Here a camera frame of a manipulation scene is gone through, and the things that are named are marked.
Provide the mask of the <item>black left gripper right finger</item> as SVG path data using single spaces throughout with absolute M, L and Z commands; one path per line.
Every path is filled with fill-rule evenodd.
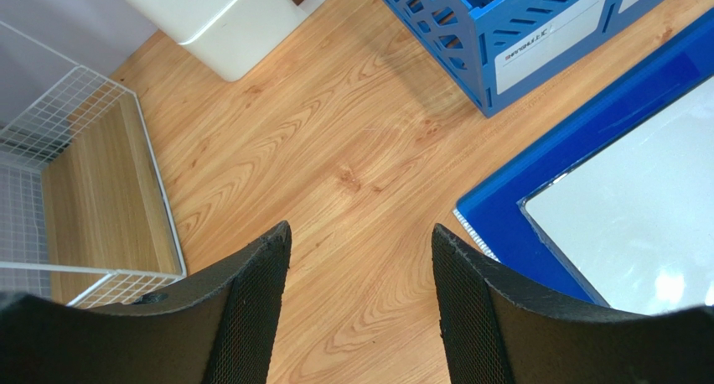
M 570 297 L 432 231 L 453 383 L 710 383 L 713 309 L 648 316 Z

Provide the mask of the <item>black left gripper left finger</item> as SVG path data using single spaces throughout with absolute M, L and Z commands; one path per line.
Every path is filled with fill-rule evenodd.
M 281 221 L 130 304 L 78 309 L 1 295 L 4 383 L 264 383 L 292 247 Z

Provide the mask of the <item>blue file organizer rack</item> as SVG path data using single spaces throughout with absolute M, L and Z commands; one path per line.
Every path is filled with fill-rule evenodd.
M 383 0 L 486 117 L 664 0 Z

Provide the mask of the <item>white three drawer organizer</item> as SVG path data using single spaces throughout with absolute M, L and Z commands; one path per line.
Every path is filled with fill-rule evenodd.
M 257 65 L 326 0 L 124 0 L 226 81 Z

